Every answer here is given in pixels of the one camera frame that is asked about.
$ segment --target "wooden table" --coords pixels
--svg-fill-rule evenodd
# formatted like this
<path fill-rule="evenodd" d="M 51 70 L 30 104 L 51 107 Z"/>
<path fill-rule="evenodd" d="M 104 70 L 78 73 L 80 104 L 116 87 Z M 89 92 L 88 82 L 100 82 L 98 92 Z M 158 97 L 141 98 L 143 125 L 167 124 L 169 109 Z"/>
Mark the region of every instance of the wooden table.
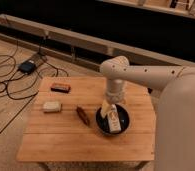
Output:
<path fill-rule="evenodd" d="M 69 94 L 51 92 L 54 82 L 71 85 Z M 104 99 L 105 78 L 44 78 L 34 102 L 17 159 L 22 162 L 114 162 L 152 161 L 154 159 L 155 112 L 147 89 L 126 84 L 121 104 L 129 113 L 129 128 L 118 136 L 103 135 L 95 113 Z M 44 114 L 45 101 L 59 100 L 61 113 Z M 91 127 L 85 126 L 76 113 L 82 107 Z"/>

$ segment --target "sponge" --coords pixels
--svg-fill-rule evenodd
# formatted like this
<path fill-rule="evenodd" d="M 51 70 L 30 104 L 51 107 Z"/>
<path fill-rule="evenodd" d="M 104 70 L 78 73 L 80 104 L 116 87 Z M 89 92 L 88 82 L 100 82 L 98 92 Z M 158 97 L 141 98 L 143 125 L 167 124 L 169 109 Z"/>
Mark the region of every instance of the sponge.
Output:
<path fill-rule="evenodd" d="M 43 111 L 45 113 L 55 113 L 61 111 L 61 103 L 59 101 L 45 102 L 43 104 Z"/>

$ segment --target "brown object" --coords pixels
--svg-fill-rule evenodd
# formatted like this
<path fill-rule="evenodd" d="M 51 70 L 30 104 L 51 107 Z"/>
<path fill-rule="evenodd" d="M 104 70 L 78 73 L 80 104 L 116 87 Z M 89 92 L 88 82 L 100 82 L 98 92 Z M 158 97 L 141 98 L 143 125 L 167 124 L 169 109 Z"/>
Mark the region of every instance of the brown object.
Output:
<path fill-rule="evenodd" d="M 68 84 L 61 84 L 61 83 L 53 83 L 51 86 L 52 91 L 62 92 L 62 93 L 69 93 L 71 87 Z"/>
<path fill-rule="evenodd" d="M 128 129 L 115 137 L 104 136 L 95 113 L 105 96 L 104 77 L 44 78 L 29 115 L 17 155 L 22 162 L 112 162 L 154 160 L 155 112 L 147 89 L 127 82 L 124 105 Z M 69 94 L 52 92 L 54 82 L 72 87 Z M 44 115 L 42 104 L 57 99 L 63 103 L 61 115 Z M 90 129 L 76 117 L 76 104 L 86 108 Z"/>
<path fill-rule="evenodd" d="M 85 125 L 89 126 L 90 121 L 89 121 L 89 118 L 87 117 L 86 113 L 84 112 L 83 108 L 77 107 L 76 111 L 78 113 L 79 118 L 83 121 L 83 123 Z"/>

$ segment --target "power adapter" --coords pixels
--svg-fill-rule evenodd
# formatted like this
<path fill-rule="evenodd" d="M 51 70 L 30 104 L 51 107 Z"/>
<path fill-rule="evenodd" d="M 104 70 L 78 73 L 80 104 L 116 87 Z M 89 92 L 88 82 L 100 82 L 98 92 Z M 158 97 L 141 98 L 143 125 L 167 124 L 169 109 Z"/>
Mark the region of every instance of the power adapter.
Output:
<path fill-rule="evenodd" d="M 28 60 L 21 63 L 18 67 L 18 71 L 29 75 L 46 61 L 46 56 L 42 56 L 39 53 L 36 53 L 32 55 Z"/>

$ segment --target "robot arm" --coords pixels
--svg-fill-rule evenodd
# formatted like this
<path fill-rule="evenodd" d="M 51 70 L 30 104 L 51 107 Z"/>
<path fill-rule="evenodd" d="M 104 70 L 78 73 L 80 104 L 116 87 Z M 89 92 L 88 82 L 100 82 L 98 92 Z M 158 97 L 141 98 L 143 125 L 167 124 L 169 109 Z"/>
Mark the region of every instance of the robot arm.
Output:
<path fill-rule="evenodd" d="M 124 80 L 161 90 L 155 135 L 155 171 L 195 171 L 195 67 L 130 66 L 127 58 L 103 62 L 106 100 L 118 103 Z"/>
<path fill-rule="evenodd" d="M 175 78 L 194 73 L 195 68 L 184 66 L 130 66 L 124 56 L 104 61 L 100 72 L 107 78 L 106 100 L 118 103 L 124 96 L 124 80 L 162 91 Z"/>

